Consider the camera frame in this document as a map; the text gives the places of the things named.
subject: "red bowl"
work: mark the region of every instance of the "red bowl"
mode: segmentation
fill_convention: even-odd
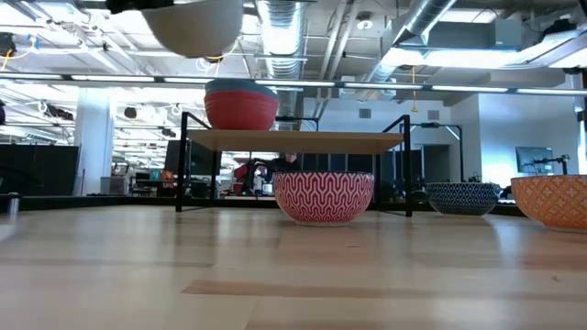
[[[517,207],[546,228],[587,230],[587,175],[512,179]]]
[[[207,94],[205,112],[215,129],[269,130],[279,102],[262,93],[227,91]]]
[[[373,196],[372,174],[291,171],[273,176],[275,200],[298,225],[345,226],[363,213]]]

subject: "white bowl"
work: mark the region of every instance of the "white bowl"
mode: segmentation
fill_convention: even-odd
[[[242,27],[242,0],[199,0],[141,11],[155,38],[186,58],[212,56],[230,46]]]

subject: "blue patterned bowl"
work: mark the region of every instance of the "blue patterned bowl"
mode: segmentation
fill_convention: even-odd
[[[428,183],[428,202],[444,215],[485,215],[499,200],[500,188],[495,183],[439,182]]]

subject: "wooden shelf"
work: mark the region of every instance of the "wooden shelf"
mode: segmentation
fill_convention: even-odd
[[[404,141],[397,133],[192,130],[188,136],[217,151],[381,154]]]

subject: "person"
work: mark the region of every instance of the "person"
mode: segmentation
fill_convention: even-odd
[[[286,153],[284,157],[279,157],[272,160],[252,159],[246,165],[247,175],[243,182],[243,192],[248,192],[254,189],[255,171],[260,169],[266,171],[262,176],[266,182],[270,182],[273,173],[281,171],[300,171],[302,166],[297,159],[297,154]]]

